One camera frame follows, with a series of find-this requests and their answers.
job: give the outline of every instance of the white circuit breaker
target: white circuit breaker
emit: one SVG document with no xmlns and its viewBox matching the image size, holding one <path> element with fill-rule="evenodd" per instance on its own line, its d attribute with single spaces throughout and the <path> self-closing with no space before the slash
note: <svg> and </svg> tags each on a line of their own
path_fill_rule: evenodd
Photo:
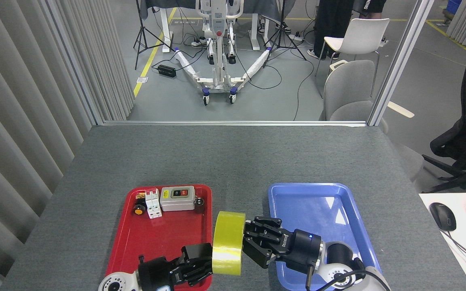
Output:
<svg viewBox="0 0 466 291">
<path fill-rule="evenodd" d="M 146 213 L 151 219 L 162 217 L 161 207 L 159 205 L 159 191 L 148 191 L 145 193 Z"/>
</svg>

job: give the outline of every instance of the gray floor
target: gray floor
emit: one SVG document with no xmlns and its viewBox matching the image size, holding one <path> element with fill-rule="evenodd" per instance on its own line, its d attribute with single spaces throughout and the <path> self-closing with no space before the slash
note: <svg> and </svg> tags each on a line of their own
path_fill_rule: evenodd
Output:
<svg viewBox="0 0 466 291">
<path fill-rule="evenodd" d="M 396 52 L 398 40 L 403 34 L 406 19 L 411 14 L 414 0 L 388 0 L 383 11 L 383 16 L 390 17 L 390 22 L 386 37 L 390 42 L 379 49 L 381 60 L 377 72 L 375 88 L 378 90 L 385 74 L 390 66 L 391 59 Z M 303 30 L 308 24 L 307 13 L 313 16 L 314 4 L 316 1 L 298 1 L 288 16 L 287 24 L 293 31 Z M 128 76 L 131 86 L 136 86 L 136 79 L 144 71 L 148 58 L 153 49 L 142 53 L 138 60 L 138 69 L 134 70 L 136 52 L 132 48 L 134 40 L 139 30 L 136 5 L 131 0 L 115 0 L 111 3 L 113 15 L 122 42 L 122 52 L 125 64 L 128 69 Z M 447 5 L 447 0 L 436 0 L 429 20 L 442 20 L 442 6 Z M 191 9 L 177 10 L 175 19 L 194 18 L 196 13 Z M 161 23 L 160 17 L 154 18 L 154 14 L 146 20 L 146 27 L 155 35 L 159 36 L 161 30 L 156 24 L 156 20 Z M 260 52 L 250 51 L 250 44 L 246 31 L 250 27 L 249 19 L 240 19 L 235 25 L 237 33 L 237 51 L 239 59 L 244 66 L 249 66 L 256 59 Z M 442 31 L 446 30 L 443 25 L 438 26 Z M 196 32 L 202 35 L 200 26 L 195 26 Z M 183 36 L 182 26 L 171 26 L 174 30 L 174 42 L 181 42 Z M 190 26 L 184 27 L 185 33 L 195 33 Z M 148 44 L 155 43 L 155 38 L 148 35 Z M 307 35 L 306 40 L 313 42 L 313 33 Z M 178 44 L 184 51 L 191 55 L 199 52 L 199 49 Z M 309 47 L 306 42 L 300 45 L 301 51 L 305 55 L 305 50 Z M 279 86 L 269 90 L 261 90 L 248 84 L 238 94 L 237 101 L 231 105 L 228 103 L 228 94 L 215 94 L 211 97 L 208 106 L 202 103 L 200 92 L 189 82 L 189 78 L 181 70 L 175 78 L 160 76 L 156 70 L 150 68 L 147 77 L 149 80 L 143 84 L 135 101 L 135 107 L 129 116 L 129 120 L 135 121 L 209 121 L 209 120 L 318 120 L 322 112 L 322 100 L 318 92 L 322 91 L 322 86 L 326 79 L 327 61 L 320 65 L 317 77 L 307 75 L 312 70 L 312 65 L 294 55 L 299 55 L 296 50 L 280 50 L 274 53 L 275 59 L 268 64 L 276 68 L 282 76 Z M 162 53 L 157 50 L 151 63 L 155 64 L 162 59 L 170 59 L 172 53 Z M 342 56 L 352 60 L 353 56 Z M 373 59 L 374 55 L 361 55 L 358 59 Z M 318 61 L 307 56 L 314 66 Z M 173 61 L 175 68 L 180 65 Z M 455 44 L 451 39 L 435 30 L 429 24 L 424 24 L 424 28 L 416 42 L 415 49 L 407 63 L 400 82 L 394 91 L 392 101 L 412 111 L 414 118 L 406 118 L 388 109 L 384 118 L 390 127 L 389 137 L 395 142 L 407 145 L 421 154 L 433 156 L 429 149 L 429 142 L 449 129 L 460 117 L 460 86 L 461 78 L 466 64 L 466 50 Z M 203 77 L 211 77 L 211 68 L 205 55 L 196 61 L 195 66 Z M 231 66 L 233 75 L 239 76 L 244 72 L 239 62 Z M 278 84 L 280 77 L 276 70 L 272 68 L 262 69 L 254 78 L 253 83 L 260 87 L 269 87 Z M 436 171 L 433 167 L 426 165 L 426 169 L 417 181 L 418 190 L 426 190 L 430 186 L 438 184 L 434 178 L 436 175 L 443 175 L 443 172 Z"/>
</svg>

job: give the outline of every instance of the table leg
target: table leg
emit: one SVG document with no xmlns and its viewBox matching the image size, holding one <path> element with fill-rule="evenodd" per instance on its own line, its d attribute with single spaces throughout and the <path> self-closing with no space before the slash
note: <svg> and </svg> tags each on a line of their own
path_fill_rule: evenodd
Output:
<svg viewBox="0 0 466 291">
<path fill-rule="evenodd" d="M 168 28 L 167 9 L 160 8 L 159 12 L 161 13 L 161 27 L 163 28 L 163 41 L 165 41 L 165 44 L 170 46 L 170 42 L 172 40 L 172 34 L 174 34 L 174 32 L 171 32 Z M 163 45 L 162 50 L 163 52 L 170 52 L 170 48 L 165 45 Z"/>
<path fill-rule="evenodd" d="M 251 21 L 251 30 L 249 31 L 249 37 L 251 39 L 251 46 L 254 51 L 260 50 L 260 44 L 258 44 L 258 39 L 256 35 L 258 33 L 258 14 L 253 14 L 253 20 Z"/>
</svg>

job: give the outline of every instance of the computer mouse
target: computer mouse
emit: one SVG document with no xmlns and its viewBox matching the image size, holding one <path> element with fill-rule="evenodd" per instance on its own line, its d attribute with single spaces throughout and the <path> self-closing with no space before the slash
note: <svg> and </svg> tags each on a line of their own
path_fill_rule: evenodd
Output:
<svg viewBox="0 0 466 291">
<path fill-rule="evenodd" d="M 439 202 L 431 203 L 431 205 L 429 205 L 429 210 L 431 210 L 432 217 L 434 221 L 436 221 L 436 224 L 438 224 L 440 230 L 451 232 L 456 229 L 454 213 L 445 204 Z"/>
</svg>

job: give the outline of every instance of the black pants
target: black pants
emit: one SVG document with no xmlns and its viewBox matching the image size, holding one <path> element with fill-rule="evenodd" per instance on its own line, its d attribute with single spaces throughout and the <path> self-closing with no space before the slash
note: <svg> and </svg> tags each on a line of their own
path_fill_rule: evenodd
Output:
<svg viewBox="0 0 466 291">
<path fill-rule="evenodd" d="M 316 14 L 316 32 L 314 36 L 314 54 L 318 57 L 326 57 L 327 51 L 333 52 L 329 46 L 325 46 L 321 54 L 324 37 L 344 37 L 350 18 L 354 0 L 320 0 L 318 13 Z"/>
</svg>

